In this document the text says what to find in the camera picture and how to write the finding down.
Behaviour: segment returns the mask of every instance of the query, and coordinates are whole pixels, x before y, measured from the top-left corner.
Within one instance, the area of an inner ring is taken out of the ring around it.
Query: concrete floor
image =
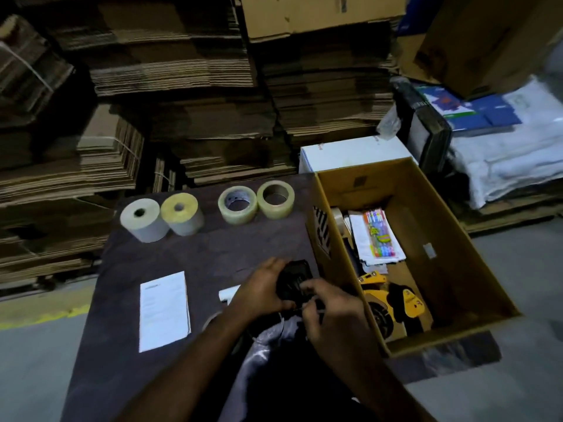
[[[474,242],[525,317],[493,330],[500,362],[408,390],[440,422],[561,422],[563,219]],[[85,320],[0,331],[0,420],[59,421]]]

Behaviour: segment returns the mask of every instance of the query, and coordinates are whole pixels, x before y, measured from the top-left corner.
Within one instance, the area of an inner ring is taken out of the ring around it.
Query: tape roll
[[[338,227],[338,232],[342,237],[346,235],[346,224],[344,223],[344,216],[338,207],[331,207],[330,211],[334,216],[334,220],[336,221],[336,226]]]
[[[119,221],[143,243],[160,240],[170,229],[160,216],[160,204],[150,198],[140,198],[127,205],[121,212]]]
[[[248,206],[239,211],[229,209],[229,206],[235,201],[246,201]],[[256,194],[250,188],[243,186],[227,188],[222,192],[217,204],[223,219],[231,225],[242,225],[250,222],[258,211]]]
[[[204,224],[198,199],[187,192],[166,198],[160,207],[160,215],[175,233],[182,236],[195,234]]]
[[[282,219],[288,216],[293,210],[295,202],[295,191],[293,188],[283,181],[268,181],[257,192],[258,206],[264,212],[268,219]],[[270,204],[266,201],[271,195],[280,195],[285,198],[281,204]]]

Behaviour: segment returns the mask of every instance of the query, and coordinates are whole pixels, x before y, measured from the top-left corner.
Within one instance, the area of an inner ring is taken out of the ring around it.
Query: table
[[[289,217],[268,220],[259,212],[243,226],[228,225],[218,210],[217,199],[229,184],[190,189],[205,216],[203,229],[191,237],[169,232],[164,239],[150,244],[138,242],[118,223],[121,209],[135,198],[120,202],[115,228],[102,255],[100,276],[61,421],[115,418],[132,397],[177,358],[201,332],[206,320],[221,311],[223,304],[219,302],[218,291],[242,283],[268,257],[306,259],[313,275],[318,276],[305,227],[306,210],[310,209],[308,189],[313,178],[312,174],[282,178],[296,193]],[[265,181],[257,179],[240,184],[257,191]],[[136,198],[153,198],[162,203],[171,194]],[[139,285],[179,271],[185,272],[192,333],[183,340],[139,353]],[[452,367],[452,371],[498,361],[500,353],[492,336],[485,333],[476,337],[476,340],[468,338],[465,342],[442,346],[436,351],[438,354],[432,354],[431,360],[420,353],[395,359],[389,365],[406,383],[447,372],[439,370],[441,361],[449,364],[453,355],[462,363]]]

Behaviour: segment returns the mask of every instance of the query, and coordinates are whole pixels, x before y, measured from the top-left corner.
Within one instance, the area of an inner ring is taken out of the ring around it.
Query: white box
[[[397,136],[388,141],[378,136],[366,136],[301,147],[299,173],[340,169],[407,157],[411,157],[418,164]]]

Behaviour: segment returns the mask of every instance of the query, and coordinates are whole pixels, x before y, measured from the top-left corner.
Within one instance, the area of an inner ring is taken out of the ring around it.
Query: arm
[[[314,299],[305,305],[307,337],[358,400],[381,421],[435,421],[385,365],[362,301],[324,280],[305,281],[301,287],[312,290],[326,307],[320,324]]]
[[[286,261],[270,258],[243,283],[231,304],[188,346],[179,360],[134,398],[117,422],[187,420],[211,379],[256,318],[295,307],[276,295]]]

